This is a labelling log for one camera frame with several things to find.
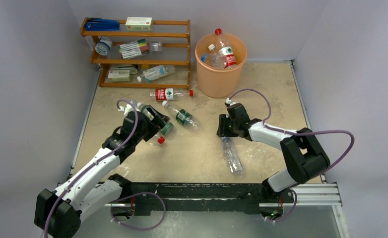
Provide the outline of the clear bottle purple label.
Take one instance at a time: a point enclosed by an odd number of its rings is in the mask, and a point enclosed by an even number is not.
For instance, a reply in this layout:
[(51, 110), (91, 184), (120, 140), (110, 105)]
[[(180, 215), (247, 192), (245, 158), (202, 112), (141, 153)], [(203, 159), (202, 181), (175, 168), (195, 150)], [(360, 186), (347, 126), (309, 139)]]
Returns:
[(229, 137), (221, 137), (221, 144), (231, 173), (240, 174), (244, 169), (233, 140)]

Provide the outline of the clear bottle blue label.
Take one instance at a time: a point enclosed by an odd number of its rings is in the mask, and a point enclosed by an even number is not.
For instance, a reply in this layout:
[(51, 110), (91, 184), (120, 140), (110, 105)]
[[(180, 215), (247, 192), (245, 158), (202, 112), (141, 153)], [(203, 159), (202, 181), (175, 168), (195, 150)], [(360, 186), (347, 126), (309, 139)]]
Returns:
[(226, 57), (221, 53), (205, 53), (200, 59), (203, 63), (213, 68), (224, 69), (227, 66)]

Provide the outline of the red label bottle red cap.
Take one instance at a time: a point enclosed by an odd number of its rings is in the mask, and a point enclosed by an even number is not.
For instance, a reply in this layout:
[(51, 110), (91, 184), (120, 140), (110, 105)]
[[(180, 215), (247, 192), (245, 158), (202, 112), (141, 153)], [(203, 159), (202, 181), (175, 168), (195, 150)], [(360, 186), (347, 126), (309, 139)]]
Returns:
[(236, 58), (234, 56), (234, 52), (233, 52), (233, 49), (231, 47), (231, 42), (230, 42), (229, 38), (227, 37), (227, 35), (225, 33), (223, 33), (221, 28), (217, 28), (214, 31), (214, 34), (215, 34), (215, 42), (214, 43), (215, 43), (215, 46), (217, 47), (217, 51), (219, 53), (221, 53), (225, 57), (225, 60), (226, 60), (225, 68), (236, 67), (238, 64), (237, 64)]

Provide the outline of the clear plastic bottle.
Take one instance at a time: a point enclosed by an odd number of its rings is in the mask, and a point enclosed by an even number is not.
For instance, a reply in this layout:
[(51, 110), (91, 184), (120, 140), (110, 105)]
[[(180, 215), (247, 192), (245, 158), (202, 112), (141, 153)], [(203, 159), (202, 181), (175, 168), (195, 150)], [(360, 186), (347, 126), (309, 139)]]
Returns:
[(208, 46), (208, 49), (209, 49), (210, 52), (213, 53), (213, 54), (218, 54), (218, 53), (219, 53), (217, 47), (216, 47), (214, 44), (210, 44), (210, 45)]

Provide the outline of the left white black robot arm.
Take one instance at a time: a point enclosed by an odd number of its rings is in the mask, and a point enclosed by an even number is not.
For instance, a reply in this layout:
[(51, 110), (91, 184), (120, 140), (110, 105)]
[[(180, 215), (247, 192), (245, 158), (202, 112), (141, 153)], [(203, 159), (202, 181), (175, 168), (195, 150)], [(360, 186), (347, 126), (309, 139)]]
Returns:
[(165, 139), (158, 132), (166, 125), (163, 116), (150, 105), (120, 107), (124, 112), (122, 126), (117, 127), (96, 155), (75, 175), (54, 190), (42, 190), (36, 200), (34, 224), (47, 238), (71, 238), (81, 223), (109, 202), (130, 201), (134, 212), (135, 197), (150, 192), (133, 188), (132, 182), (114, 174), (102, 184), (99, 181), (128, 158), (141, 141)]

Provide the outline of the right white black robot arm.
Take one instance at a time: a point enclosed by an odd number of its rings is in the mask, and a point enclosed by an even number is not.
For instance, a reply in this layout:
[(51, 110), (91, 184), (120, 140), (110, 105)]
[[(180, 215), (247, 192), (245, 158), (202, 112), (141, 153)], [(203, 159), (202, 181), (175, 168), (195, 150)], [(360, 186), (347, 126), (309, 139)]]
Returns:
[(227, 113), (220, 114), (217, 129), (219, 137), (240, 137), (260, 142), (282, 152), (286, 169), (262, 182), (262, 195), (273, 202), (282, 191), (304, 184), (318, 176), (331, 163), (316, 136), (308, 128), (298, 131), (271, 127), (260, 119), (251, 119), (241, 103), (227, 100)]

